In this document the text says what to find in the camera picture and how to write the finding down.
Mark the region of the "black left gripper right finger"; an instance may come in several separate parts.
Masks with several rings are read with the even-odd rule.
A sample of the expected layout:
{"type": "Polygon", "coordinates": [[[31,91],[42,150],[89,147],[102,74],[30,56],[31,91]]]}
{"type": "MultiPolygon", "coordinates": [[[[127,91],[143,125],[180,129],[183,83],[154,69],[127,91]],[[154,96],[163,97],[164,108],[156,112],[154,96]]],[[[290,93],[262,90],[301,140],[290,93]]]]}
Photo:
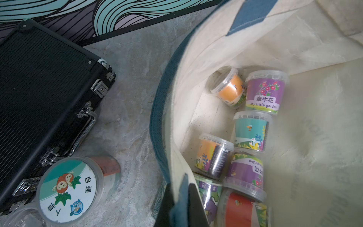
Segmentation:
{"type": "Polygon", "coordinates": [[[192,183],[188,187],[188,227],[209,227],[199,190],[192,183]]]}

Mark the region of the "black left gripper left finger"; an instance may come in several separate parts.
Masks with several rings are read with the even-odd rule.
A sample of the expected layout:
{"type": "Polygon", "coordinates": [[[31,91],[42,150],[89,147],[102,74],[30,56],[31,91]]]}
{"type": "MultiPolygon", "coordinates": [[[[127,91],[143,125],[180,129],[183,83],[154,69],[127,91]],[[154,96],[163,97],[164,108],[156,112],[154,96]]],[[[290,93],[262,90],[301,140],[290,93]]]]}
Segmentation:
{"type": "Polygon", "coordinates": [[[161,201],[161,206],[154,224],[154,227],[171,227],[170,211],[174,207],[174,198],[171,191],[171,184],[167,184],[161,201]]]}

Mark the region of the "beige canvas tote bag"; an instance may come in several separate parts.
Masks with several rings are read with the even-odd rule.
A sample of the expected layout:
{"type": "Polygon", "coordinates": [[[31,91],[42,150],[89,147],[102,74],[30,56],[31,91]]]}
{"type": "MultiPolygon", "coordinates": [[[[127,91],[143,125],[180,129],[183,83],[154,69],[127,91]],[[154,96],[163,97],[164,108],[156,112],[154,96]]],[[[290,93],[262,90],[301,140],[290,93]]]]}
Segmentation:
{"type": "MultiPolygon", "coordinates": [[[[174,198],[172,227],[188,227],[194,173],[210,178],[195,167],[199,136],[234,145],[233,117],[248,110],[210,91],[231,67],[246,87],[254,71],[289,76],[258,152],[272,227],[362,226],[362,1],[222,1],[171,57],[151,112],[151,141],[174,198]]],[[[210,178],[222,192],[233,153],[221,178],[210,178]]]]}

